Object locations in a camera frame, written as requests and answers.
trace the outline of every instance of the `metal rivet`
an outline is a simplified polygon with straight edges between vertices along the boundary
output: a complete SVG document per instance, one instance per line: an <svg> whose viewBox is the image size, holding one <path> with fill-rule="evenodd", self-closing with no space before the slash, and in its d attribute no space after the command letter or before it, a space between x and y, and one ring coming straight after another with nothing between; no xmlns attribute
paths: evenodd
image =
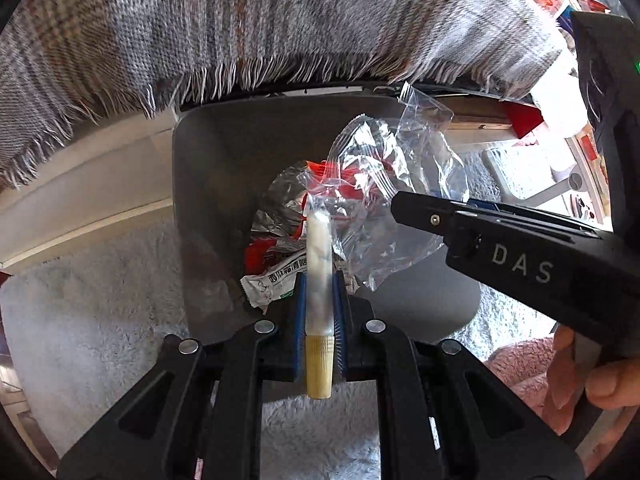
<svg viewBox="0 0 640 480"><path fill-rule="evenodd" d="M193 354L198 349L198 342L195 339L185 339L178 345L181 354Z"/></svg>
<svg viewBox="0 0 640 480"><path fill-rule="evenodd" d="M258 334L268 334L269 332L273 332L273 329L276 326L273 324L273 321L269 321L268 319L261 319L254 325L254 330Z"/></svg>
<svg viewBox="0 0 640 480"><path fill-rule="evenodd" d="M440 348L445 354L455 355L460 353L462 350L462 345L457 342L455 339L445 339L442 343L440 343Z"/></svg>
<svg viewBox="0 0 640 480"><path fill-rule="evenodd" d="M365 327L369 332L379 334L385 331L386 325L384 321L380 321L379 319L369 319Z"/></svg>

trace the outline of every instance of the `blanket fringe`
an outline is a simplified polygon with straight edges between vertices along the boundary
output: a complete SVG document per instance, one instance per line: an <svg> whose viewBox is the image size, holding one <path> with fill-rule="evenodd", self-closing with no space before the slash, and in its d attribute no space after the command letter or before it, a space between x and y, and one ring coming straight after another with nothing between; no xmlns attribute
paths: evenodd
<svg viewBox="0 0 640 480"><path fill-rule="evenodd" d="M411 64L398 57L380 59L368 53L241 59L232 64L197 68L135 92L130 89L103 89L59 110L58 120L47 124L40 137L32 140L8 167L0 170L0 186L15 189L36 179L38 165L47 162L55 151L71 142L73 124L79 121L97 123L103 118L141 111L147 118L152 118L172 102L210 102L230 93L235 86L252 90L263 83L286 77L289 82L329 82L334 79L354 80L369 74L388 83L431 79L438 84L452 84L465 73L470 74L485 91L500 88L505 97L510 98L526 94L516 82L505 84L496 81L483 67L462 66L437 59Z"/></svg>

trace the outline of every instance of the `yellow cap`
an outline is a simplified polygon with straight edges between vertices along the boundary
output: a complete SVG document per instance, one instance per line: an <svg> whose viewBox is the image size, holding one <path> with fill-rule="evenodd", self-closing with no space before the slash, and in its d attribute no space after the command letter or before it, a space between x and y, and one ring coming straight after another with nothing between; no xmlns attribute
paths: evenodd
<svg viewBox="0 0 640 480"><path fill-rule="evenodd" d="M334 374L334 343L332 335L305 337L306 394L312 399L331 397Z"/></svg>

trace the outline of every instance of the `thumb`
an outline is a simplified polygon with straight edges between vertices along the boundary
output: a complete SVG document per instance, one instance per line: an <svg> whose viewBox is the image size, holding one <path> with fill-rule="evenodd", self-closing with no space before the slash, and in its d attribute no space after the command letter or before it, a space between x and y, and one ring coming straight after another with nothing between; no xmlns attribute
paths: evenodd
<svg viewBox="0 0 640 480"><path fill-rule="evenodd" d="M640 405L640 358L596 368L586 383L590 402L603 410Z"/></svg>

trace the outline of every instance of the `plaid blanket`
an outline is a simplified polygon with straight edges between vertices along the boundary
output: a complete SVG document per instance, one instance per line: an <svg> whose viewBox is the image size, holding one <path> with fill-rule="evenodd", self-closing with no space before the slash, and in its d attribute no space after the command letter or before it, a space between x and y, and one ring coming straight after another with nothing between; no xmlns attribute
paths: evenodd
<svg viewBox="0 0 640 480"><path fill-rule="evenodd" d="M526 94L566 48L531 0L22 0L0 35L0 186L80 120L278 78L470 75Z"/></svg>

